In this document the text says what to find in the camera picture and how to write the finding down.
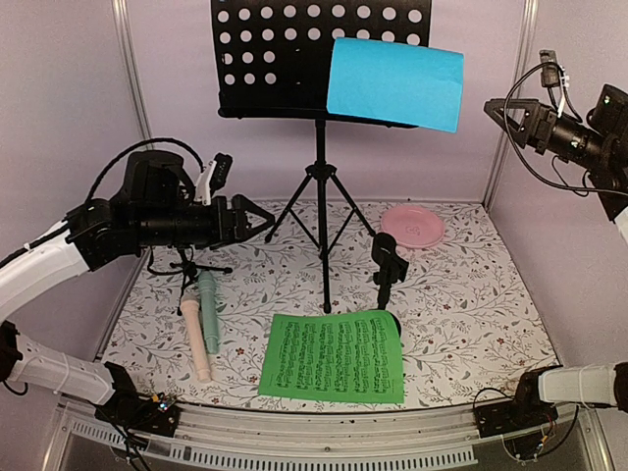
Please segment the black shock mount tripod stand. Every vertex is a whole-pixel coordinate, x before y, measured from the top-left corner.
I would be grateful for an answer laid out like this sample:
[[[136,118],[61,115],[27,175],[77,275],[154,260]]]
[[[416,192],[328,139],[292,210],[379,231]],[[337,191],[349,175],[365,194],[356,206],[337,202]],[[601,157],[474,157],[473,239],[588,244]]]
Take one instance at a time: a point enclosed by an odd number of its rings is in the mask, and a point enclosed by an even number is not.
[[[231,267],[215,267],[198,264],[193,261],[193,255],[186,255],[184,248],[178,248],[177,253],[180,256],[181,261],[179,263],[172,263],[171,266],[179,269],[183,274],[179,302],[183,301],[183,296],[185,295],[186,290],[198,281],[201,272],[216,272],[225,275],[233,272]]]

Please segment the mint green toy microphone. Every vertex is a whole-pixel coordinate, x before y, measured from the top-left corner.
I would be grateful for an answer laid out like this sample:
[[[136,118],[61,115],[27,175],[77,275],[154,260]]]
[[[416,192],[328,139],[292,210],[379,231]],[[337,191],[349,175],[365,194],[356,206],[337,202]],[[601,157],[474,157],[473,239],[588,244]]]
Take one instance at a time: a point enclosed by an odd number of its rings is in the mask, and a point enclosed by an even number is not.
[[[209,354],[220,352],[216,287],[212,273],[208,270],[201,270],[197,279],[197,289],[200,298],[202,336]]]

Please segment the beige toy microphone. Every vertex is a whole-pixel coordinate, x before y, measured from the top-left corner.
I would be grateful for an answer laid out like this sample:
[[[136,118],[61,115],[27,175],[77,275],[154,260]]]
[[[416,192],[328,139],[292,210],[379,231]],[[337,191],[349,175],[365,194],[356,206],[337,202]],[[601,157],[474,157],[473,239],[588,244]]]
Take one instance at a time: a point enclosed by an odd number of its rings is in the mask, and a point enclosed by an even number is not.
[[[183,295],[180,310],[186,325],[195,374],[200,383],[209,383],[212,380],[211,368],[200,326],[199,308],[199,301],[193,294]]]

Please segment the blue paper sheet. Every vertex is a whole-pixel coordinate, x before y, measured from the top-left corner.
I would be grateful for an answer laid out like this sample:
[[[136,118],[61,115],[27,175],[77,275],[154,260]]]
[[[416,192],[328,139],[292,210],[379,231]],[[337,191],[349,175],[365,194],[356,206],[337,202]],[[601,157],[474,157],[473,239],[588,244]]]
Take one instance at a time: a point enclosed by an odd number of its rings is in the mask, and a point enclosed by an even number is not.
[[[463,82],[461,53],[339,38],[332,54],[327,111],[455,133]]]

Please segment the black round base mic stand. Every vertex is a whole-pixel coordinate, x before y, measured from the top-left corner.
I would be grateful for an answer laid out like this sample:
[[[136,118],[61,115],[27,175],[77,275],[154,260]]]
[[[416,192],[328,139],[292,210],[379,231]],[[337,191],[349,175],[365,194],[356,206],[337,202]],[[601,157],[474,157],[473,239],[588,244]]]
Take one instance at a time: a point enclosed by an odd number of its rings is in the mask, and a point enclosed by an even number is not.
[[[396,240],[387,233],[377,233],[373,237],[371,256],[379,270],[374,273],[373,281],[378,287],[378,309],[387,311],[393,284],[404,282],[409,263],[396,252]]]

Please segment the black music stand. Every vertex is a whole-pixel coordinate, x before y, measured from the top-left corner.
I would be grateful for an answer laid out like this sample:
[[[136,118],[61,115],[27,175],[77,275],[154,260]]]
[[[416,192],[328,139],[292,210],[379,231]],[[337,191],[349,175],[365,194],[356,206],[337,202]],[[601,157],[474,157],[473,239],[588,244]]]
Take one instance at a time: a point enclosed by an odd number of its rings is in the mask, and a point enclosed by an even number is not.
[[[212,1],[209,4],[219,109],[227,119],[299,119],[315,125],[316,160],[281,213],[293,206],[309,183],[317,185],[318,232],[309,238],[319,251],[323,272],[323,309],[330,312],[327,184],[333,183],[350,207],[364,215],[326,160],[326,124],[343,117],[327,110],[336,38],[389,37],[402,43],[430,40],[429,1]]]

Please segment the green paper sheet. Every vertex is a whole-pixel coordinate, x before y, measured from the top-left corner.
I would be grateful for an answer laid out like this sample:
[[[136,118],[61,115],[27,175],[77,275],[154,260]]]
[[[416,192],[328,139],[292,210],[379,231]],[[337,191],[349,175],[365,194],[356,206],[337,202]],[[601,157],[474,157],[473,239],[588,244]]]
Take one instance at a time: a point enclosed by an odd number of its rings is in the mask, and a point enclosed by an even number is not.
[[[261,395],[327,402],[402,404],[400,333],[384,310],[273,317]]]

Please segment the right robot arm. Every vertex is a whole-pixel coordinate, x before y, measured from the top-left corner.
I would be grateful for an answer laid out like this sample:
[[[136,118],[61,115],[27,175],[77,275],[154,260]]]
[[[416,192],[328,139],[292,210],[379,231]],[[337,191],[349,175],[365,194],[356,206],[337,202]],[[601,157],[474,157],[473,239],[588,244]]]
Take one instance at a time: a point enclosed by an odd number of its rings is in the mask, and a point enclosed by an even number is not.
[[[507,419],[547,403],[627,407],[627,97],[586,117],[514,93],[486,102],[505,172],[492,214],[560,362],[522,376]]]

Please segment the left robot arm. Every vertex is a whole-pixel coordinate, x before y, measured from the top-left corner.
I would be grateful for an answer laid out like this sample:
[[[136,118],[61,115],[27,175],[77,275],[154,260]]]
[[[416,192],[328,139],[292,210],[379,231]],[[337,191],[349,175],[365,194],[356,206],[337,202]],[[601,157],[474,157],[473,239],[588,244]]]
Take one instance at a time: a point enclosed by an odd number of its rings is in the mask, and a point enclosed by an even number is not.
[[[219,153],[198,165],[192,179],[183,157],[156,149],[150,138],[123,150],[106,165],[127,162],[123,183],[109,199],[98,198],[98,176],[81,205],[39,238],[1,262],[1,381],[22,382],[54,393],[82,398],[104,416],[126,426],[145,418],[142,398],[124,367],[111,362],[84,363],[31,341],[10,316],[62,282],[95,272],[146,248],[217,249],[245,242],[268,230],[274,216],[245,196],[217,195],[226,184],[233,159]]]

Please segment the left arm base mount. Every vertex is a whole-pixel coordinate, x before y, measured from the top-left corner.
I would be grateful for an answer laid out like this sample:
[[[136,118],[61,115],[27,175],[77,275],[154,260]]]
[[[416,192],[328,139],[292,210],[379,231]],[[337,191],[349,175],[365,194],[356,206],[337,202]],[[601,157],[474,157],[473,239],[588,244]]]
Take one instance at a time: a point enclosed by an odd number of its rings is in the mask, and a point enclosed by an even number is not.
[[[173,438],[181,410],[161,394],[154,400],[136,393],[115,392],[106,403],[95,405],[94,416],[123,432]]]

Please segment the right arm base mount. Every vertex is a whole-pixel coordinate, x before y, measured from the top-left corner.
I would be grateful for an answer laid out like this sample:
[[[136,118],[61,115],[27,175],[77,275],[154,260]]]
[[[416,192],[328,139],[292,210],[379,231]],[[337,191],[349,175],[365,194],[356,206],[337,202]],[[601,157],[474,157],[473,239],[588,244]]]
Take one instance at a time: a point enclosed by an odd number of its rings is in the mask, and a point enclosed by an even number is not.
[[[481,438],[536,429],[530,435],[507,439],[506,450],[519,460],[531,460],[544,450],[554,432],[558,412],[552,405],[521,405],[507,399],[485,405],[473,405],[475,423]]]

